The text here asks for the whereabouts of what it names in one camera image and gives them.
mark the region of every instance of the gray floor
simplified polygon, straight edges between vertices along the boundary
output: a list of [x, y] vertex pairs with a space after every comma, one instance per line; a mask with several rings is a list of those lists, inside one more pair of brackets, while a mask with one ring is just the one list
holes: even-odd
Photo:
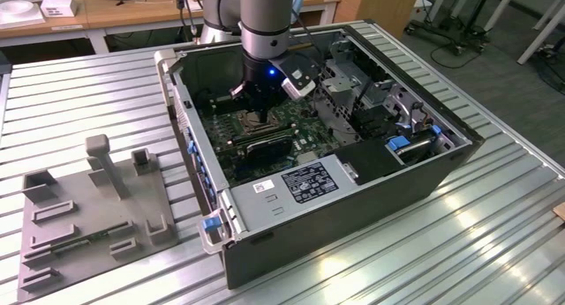
[[[462, 17], [467, 17], [475, 0], [469, 0]], [[483, 26], [497, 0], [489, 0], [478, 25]], [[481, 57], [461, 69], [447, 69], [430, 59], [430, 51], [446, 40], [430, 36], [423, 31], [405, 34], [402, 42], [463, 89], [465, 92], [529, 139], [529, 141], [565, 166], [565, 96], [556, 92], [538, 78], [531, 64], [518, 65], [515, 60], [529, 46], [538, 32], [531, 29], [537, 19], [517, 9], [507, 7], [489, 36], [491, 44]], [[565, 35], [556, 31], [547, 42]], [[475, 55], [466, 53], [454, 57], [447, 52], [437, 52], [434, 57], [443, 64], [459, 65]], [[565, 74], [565, 64], [558, 66]]]

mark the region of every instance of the table leg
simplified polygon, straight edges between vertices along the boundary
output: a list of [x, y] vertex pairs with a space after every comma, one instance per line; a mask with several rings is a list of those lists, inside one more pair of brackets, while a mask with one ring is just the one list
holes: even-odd
[[510, 3], [510, 0], [502, 0], [501, 3], [498, 4], [498, 7], [494, 10], [494, 14], [493, 16], [490, 16], [490, 19], [487, 20], [485, 28], [483, 28], [486, 32], [490, 32], [490, 30], [493, 29], [494, 24], [501, 18], [503, 9], [506, 8], [509, 3]]
[[438, 15], [439, 9], [441, 9], [441, 4], [443, 4], [445, 0], [435, 0], [435, 3], [431, 7], [431, 11], [430, 11], [430, 21], [434, 21], [435, 19], [435, 15]]
[[108, 44], [105, 43], [105, 31], [103, 29], [91, 29], [87, 31], [87, 36], [96, 54], [107, 54], [109, 52]]
[[334, 23], [335, 8], [336, 8], [335, 2], [326, 4], [324, 10], [322, 11], [322, 17], [319, 18], [320, 25], [327, 25]]
[[549, 19], [549, 16], [556, 12], [557, 6], [561, 4], [562, 0], [556, 0], [549, 9], [545, 11], [543, 16], [541, 17], [538, 23], [535, 24], [535, 26], [533, 27], [533, 29], [539, 30], [541, 26], [543, 26], [545, 22]]
[[556, 16], [553, 16], [552, 20], [549, 21], [547, 26], [543, 28], [541, 33], [538, 34], [538, 37], [530, 44], [530, 47], [527, 47], [526, 51], [523, 52], [522, 56], [518, 59], [518, 64], [523, 64], [527, 59], [531, 57], [533, 53], [538, 48], [541, 47], [541, 44], [543, 43], [545, 39], [547, 38], [549, 34], [553, 32], [553, 29], [556, 29], [558, 22], [561, 22], [561, 19], [565, 17], [565, 4], [558, 10]]
[[455, 8], [453, 9], [453, 12], [451, 12], [451, 17], [458, 17], [459, 16], [462, 7], [465, 6], [465, 3], [466, 2], [467, 2], [467, 0], [458, 0], [457, 5], [455, 5]]

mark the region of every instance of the white label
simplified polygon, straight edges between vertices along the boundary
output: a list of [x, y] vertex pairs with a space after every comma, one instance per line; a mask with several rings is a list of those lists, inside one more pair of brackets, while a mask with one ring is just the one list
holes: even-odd
[[296, 69], [296, 70], [292, 72], [292, 77], [294, 77], [296, 80], [302, 78], [302, 71], [300, 71], [299, 69]]
[[275, 184], [272, 183], [272, 180], [268, 179], [266, 181], [262, 181], [259, 184], [254, 185], [255, 193], [259, 194], [260, 192], [267, 191], [274, 187]]
[[67, 25], [67, 26], [57, 26], [51, 27], [51, 30], [68, 30], [68, 29], [80, 29], [84, 28], [81, 25]]

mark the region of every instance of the blue latch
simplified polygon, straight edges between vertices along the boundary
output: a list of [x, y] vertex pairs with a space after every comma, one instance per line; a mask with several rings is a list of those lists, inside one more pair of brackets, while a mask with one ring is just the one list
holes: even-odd
[[196, 145], [194, 145], [194, 141], [188, 142], [188, 154], [196, 153]]
[[210, 232], [212, 230], [216, 230], [222, 226], [222, 220], [220, 217], [211, 217], [208, 219], [204, 219], [202, 221], [204, 225], [204, 231]]
[[441, 134], [441, 128], [437, 125], [431, 126], [431, 131], [435, 133], [435, 135]]
[[406, 145], [410, 145], [410, 141], [405, 136], [397, 136], [389, 141], [389, 147], [393, 151], [398, 150], [399, 148], [403, 148]]

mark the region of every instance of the barcode sticker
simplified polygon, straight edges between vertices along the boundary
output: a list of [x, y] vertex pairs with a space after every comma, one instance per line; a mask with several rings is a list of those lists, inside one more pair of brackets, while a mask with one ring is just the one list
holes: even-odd
[[51, 30], [68, 30], [68, 29], [81, 29], [81, 28], [84, 28], [81, 25], [67, 25], [67, 26], [51, 27]]

